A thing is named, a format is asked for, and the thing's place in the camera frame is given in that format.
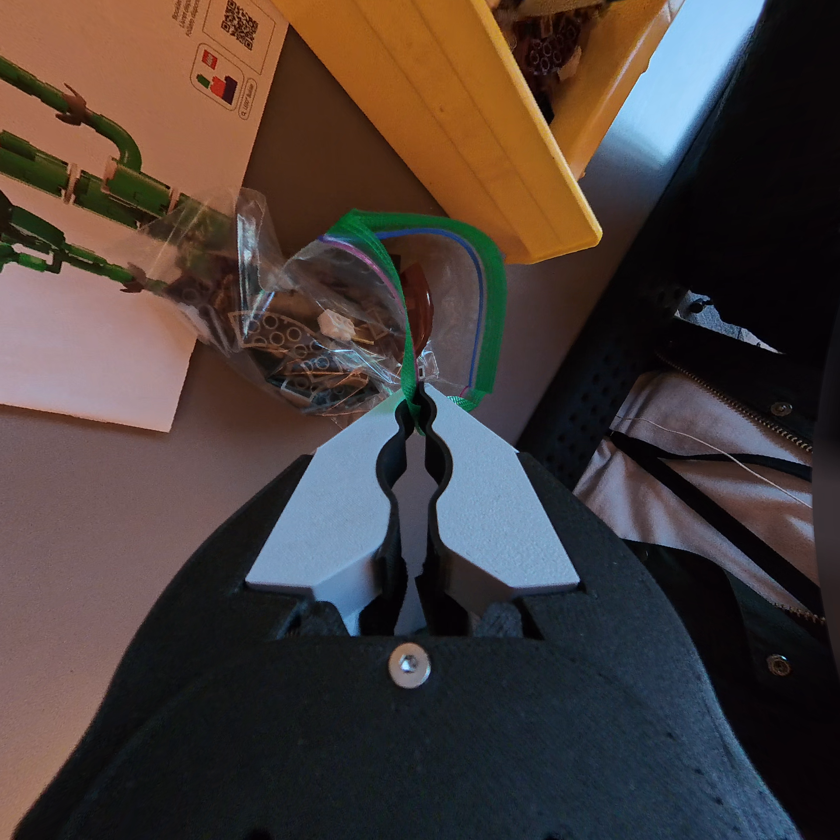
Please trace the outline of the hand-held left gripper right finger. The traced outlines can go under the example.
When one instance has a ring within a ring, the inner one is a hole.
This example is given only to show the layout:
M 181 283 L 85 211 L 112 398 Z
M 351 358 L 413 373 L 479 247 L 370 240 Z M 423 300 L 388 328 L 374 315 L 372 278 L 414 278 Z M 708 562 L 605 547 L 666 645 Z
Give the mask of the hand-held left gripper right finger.
M 423 612 L 434 635 L 468 635 L 495 603 L 572 592 L 581 578 L 519 452 L 423 386 L 429 501 Z

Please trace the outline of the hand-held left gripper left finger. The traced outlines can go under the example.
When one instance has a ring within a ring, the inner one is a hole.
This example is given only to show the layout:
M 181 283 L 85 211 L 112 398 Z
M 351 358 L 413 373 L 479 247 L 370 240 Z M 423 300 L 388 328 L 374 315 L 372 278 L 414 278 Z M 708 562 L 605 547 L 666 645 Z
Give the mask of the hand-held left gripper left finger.
M 246 584 L 331 603 L 351 635 L 393 635 L 407 588 L 393 488 L 413 429 L 395 392 L 319 447 Z

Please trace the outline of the small cluster of toy bricks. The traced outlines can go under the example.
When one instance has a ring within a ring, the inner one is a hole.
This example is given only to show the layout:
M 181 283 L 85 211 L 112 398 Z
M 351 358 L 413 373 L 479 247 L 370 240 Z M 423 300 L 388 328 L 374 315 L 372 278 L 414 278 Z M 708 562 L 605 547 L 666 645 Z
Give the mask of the small cluster of toy bricks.
M 406 305 L 386 273 L 347 250 L 316 243 L 282 266 L 238 268 L 213 255 L 160 293 L 202 340 L 301 413 L 354 416 L 403 388 Z

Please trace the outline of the clear zip bag green seal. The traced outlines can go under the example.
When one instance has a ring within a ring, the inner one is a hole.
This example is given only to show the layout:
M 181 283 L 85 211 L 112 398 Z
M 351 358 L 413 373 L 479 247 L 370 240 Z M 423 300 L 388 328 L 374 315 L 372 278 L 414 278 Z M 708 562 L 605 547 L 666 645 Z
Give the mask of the clear zip bag green seal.
M 144 226 L 129 272 L 236 371 L 347 426 L 421 385 L 471 412 L 494 390 L 504 259 L 462 221 L 354 209 L 284 256 L 265 197 L 188 202 Z

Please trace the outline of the yellow plastic storage bin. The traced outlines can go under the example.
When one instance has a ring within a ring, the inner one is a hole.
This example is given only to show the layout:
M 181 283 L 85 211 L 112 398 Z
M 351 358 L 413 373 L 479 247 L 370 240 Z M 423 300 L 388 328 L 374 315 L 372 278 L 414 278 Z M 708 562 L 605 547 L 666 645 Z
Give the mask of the yellow plastic storage bin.
M 446 213 L 529 265 L 600 242 L 579 180 L 683 2 L 606 10 L 551 122 L 486 2 L 274 5 Z

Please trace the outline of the pile of toy building bricks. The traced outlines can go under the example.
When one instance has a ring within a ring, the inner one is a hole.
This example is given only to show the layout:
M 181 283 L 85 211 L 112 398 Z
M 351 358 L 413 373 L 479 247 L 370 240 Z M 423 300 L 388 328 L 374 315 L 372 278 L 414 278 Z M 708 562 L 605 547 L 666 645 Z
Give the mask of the pile of toy building bricks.
M 608 2 L 487 3 L 542 116 L 553 120 L 553 98 L 574 76 L 583 44 Z

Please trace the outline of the grey desk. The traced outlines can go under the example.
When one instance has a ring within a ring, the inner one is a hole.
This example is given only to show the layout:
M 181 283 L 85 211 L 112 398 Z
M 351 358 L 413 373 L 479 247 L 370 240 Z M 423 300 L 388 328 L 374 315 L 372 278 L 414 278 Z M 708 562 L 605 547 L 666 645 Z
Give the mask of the grey desk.
M 706 117 L 762 2 L 684 2 L 580 184 L 593 248 L 510 266 L 494 392 L 515 444 Z M 292 252 L 347 210 L 439 206 L 294 31 L 246 183 Z M 125 648 L 215 528 L 335 425 L 198 345 L 170 433 L 2 408 L 2 838 L 76 747 Z

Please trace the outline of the white shirt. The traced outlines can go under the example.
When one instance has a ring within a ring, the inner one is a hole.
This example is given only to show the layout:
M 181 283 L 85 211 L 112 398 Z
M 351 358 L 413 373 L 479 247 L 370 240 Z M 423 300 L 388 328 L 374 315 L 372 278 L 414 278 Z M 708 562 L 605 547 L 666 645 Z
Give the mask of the white shirt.
M 681 372 L 644 374 L 574 489 L 619 537 L 710 561 L 824 618 L 812 448 Z

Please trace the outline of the black perforated chair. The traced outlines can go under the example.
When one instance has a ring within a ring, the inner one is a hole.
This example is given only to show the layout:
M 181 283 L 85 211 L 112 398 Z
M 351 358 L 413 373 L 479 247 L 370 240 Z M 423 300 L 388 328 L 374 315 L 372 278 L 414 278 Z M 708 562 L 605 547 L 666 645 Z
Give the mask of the black perforated chair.
M 688 2 L 665 37 L 654 81 L 633 93 L 631 116 L 607 134 L 599 183 L 632 175 L 633 222 L 609 247 L 607 280 L 518 446 L 570 489 L 589 464 L 637 378 L 658 363 L 655 345 L 687 290 L 735 323 L 740 300 L 762 284 L 779 243 L 785 200 L 780 159 L 790 86 L 785 29 L 797 2 Z

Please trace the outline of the dark green jacket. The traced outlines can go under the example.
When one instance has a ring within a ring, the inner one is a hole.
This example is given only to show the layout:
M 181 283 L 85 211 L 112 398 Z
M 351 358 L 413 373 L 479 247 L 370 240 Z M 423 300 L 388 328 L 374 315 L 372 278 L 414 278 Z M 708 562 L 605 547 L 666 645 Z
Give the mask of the dark green jacket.
M 812 448 L 826 354 L 838 308 L 838 2 L 797 2 L 785 29 L 779 243 L 737 324 L 760 346 L 674 321 L 660 346 L 681 372 L 772 429 Z M 636 547 L 685 621 L 750 759 L 780 798 L 813 808 L 838 794 L 838 677 L 826 619 L 766 601 L 710 561 Z

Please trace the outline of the plant building instruction booklet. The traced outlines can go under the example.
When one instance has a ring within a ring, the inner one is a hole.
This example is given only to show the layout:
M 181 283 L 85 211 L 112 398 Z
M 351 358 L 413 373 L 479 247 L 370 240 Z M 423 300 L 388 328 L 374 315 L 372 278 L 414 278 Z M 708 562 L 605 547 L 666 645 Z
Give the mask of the plant building instruction booklet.
M 125 291 L 141 229 L 233 198 L 272 2 L 1 2 L 2 404 L 168 432 L 194 332 Z

